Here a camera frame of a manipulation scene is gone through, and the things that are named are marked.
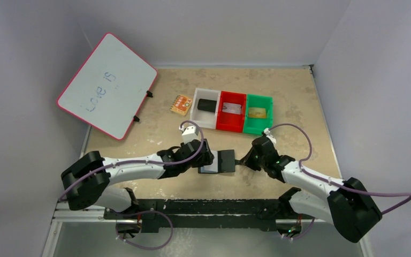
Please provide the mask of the black leather card holder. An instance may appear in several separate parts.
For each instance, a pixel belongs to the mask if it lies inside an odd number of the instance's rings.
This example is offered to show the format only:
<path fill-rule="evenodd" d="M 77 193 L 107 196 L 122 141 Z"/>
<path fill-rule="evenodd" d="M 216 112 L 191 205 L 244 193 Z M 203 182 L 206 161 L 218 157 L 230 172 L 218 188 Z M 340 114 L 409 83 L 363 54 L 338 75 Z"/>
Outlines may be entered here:
<path fill-rule="evenodd" d="M 234 173 L 236 171 L 235 150 L 213 150 L 212 153 L 214 156 L 212 164 L 199 167 L 199 174 Z"/>

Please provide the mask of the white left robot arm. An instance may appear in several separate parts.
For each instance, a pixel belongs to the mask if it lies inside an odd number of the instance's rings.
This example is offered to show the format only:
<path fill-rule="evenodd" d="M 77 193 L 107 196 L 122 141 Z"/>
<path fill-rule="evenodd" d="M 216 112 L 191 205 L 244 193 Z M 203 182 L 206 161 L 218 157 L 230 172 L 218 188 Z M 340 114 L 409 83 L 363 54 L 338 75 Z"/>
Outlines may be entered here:
<path fill-rule="evenodd" d="M 112 185 L 138 179 L 177 177 L 190 168 L 211 165 L 214 159 L 206 139 L 136 158 L 109 158 L 101 156 L 98 150 L 91 151 L 61 173 L 64 192 L 59 200 L 66 201 L 70 210 L 97 205 L 131 219 L 138 213 L 132 191 L 112 188 Z"/>

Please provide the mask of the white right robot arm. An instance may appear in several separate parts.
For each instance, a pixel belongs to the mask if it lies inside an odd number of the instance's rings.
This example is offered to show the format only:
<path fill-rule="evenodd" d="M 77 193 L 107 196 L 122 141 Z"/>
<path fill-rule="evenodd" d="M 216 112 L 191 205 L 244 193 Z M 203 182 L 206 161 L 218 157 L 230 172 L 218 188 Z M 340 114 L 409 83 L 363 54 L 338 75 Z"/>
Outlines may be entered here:
<path fill-rule="evenodd" d="M 326 221 L 352 243 L 360 241 L 383 217 L 358 179 L 343 180 L 303 168 L 295 158 L 278 154 L 269 137 L 253 140 L 239 164 L 292 185 L 279 198 L 284 217 L 305 214 Z"/>

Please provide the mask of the gold card in green bin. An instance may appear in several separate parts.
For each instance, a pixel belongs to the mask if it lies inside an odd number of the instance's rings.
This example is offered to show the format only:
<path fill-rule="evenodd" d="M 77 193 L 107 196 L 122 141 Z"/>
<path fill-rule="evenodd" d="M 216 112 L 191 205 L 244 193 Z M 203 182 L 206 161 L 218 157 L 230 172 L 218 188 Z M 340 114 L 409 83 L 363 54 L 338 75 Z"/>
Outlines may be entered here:
<path fill-rule="evenodd" d="M 250 107 L 250 108 L 248 108 L 248 117 L 249 118 L 258 118 L 258 119 L 266 119 L 267 111 L 266 111 L 265 108 Z"/>

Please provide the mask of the clear card in red bin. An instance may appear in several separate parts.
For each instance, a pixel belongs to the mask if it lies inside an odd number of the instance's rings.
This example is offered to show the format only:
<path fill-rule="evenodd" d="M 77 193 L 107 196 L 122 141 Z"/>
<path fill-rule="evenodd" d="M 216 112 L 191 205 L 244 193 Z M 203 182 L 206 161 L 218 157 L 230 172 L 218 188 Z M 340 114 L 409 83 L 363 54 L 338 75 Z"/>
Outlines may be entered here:
<path fill-rule="evenodd" d="M 224 102 L 222 106 L 222 112 L 234 115 L 242 114 L 242 105 L 235 103 Z"/>

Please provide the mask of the orange card pack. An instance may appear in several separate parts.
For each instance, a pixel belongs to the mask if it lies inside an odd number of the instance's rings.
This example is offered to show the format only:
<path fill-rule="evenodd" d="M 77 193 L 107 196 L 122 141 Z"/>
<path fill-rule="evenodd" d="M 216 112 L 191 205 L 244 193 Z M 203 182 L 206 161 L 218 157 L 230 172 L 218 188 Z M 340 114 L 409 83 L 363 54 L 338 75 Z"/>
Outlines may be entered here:
<path fill-rule="evenodd" d="M 191 106 L 193 103 L 193 99 L 185 96 L 185 95 L 178 95 L 173 104 L 171 105 L 170 110 L 174 113 L 180 114 L 185 116 L 188 114 Z"/>

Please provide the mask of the green plastic bin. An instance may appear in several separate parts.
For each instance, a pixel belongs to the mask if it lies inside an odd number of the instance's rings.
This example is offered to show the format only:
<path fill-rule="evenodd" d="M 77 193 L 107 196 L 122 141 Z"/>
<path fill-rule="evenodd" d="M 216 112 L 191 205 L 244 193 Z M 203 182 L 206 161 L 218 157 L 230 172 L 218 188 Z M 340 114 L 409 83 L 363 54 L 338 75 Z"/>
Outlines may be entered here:
<path fill-rule="evenodd" d="M 247 94 L 243 133 L 261 134 L 273 124 L 273 99 L 268 96 Z"/>

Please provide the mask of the red plastic bin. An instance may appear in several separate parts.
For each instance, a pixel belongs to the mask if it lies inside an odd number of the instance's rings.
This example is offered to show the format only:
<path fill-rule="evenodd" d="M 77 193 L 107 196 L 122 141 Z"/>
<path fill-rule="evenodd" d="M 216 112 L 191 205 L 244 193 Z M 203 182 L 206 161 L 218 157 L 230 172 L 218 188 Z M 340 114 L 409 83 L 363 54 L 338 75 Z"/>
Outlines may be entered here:
<path fill-rule="evenodd" d="M 242 133 L 245 122 L 246 102 L 246 94 L 221 91 L 216 129 Z"/>

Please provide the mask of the white plastic bin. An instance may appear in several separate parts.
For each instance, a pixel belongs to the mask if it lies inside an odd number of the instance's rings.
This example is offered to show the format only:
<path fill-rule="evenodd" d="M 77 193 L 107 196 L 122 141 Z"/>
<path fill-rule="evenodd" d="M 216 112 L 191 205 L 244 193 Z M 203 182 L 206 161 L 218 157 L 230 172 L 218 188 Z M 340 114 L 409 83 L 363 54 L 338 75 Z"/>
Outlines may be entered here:
<path fill-rule="evenodd" d="M 190 111 L 190 120 L 201 128 L 215 129 L 221 91 L 196 88 Z"/>

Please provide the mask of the black object in white bin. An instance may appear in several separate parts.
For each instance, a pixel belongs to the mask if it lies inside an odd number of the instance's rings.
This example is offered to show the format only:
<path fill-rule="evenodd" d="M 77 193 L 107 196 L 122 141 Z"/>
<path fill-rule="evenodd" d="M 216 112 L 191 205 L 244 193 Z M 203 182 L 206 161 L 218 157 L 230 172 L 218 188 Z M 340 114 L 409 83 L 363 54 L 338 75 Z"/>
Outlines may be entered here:
<path fill-rule="evenodd" d="M 197 103 L 197 109 L 200 110 L 200 111 L 206 111 L 206 112 L 214 113 L 216 111 L 216 105 L 217 105 L 216 100 L 199 99 L 198 103 Z"/>

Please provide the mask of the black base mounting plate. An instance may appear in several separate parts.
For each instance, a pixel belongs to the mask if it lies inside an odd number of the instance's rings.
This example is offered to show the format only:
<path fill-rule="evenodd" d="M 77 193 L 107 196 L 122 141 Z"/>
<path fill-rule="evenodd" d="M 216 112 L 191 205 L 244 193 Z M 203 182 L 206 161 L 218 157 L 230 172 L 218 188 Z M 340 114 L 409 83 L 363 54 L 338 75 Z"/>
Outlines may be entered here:
<path fill-rule="evenodd" d="M 157 233 L 161 228 L 258 229 L 287 237 L 299 235 L 302 215 L 278 199 L 139 199 L 121 213 L 110 208 L 104 219 L 119 222 L 120 233 Z"/>

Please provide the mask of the pink framed whiteboard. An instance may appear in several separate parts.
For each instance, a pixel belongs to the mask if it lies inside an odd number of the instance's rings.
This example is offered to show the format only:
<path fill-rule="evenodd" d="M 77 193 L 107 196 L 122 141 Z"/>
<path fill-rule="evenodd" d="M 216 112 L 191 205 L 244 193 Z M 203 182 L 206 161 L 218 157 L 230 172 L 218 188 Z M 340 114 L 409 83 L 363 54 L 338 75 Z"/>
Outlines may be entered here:
<path fill-rule="evenodd" d="M 76 118 L 123 139 L 157 78 L 157 70 L 107 33 L 57 99 Z"/>

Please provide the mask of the aluminium rail frame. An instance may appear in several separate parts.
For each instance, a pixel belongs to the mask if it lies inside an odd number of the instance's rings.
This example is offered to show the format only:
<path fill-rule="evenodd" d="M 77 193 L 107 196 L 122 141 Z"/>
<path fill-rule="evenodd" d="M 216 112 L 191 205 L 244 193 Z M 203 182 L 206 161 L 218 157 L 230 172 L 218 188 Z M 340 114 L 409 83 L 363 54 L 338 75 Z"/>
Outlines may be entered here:
<path fill-rule="evenodd" d="M 258 229 L 161 228 L 157 233 L 120 233 L 104 219 L 105 208 L 72 211 L 56 206 L 44 256 L 373 256 L 367 237 L 344 239 L 324 221 L 302 217 L 297 236 Z"/>

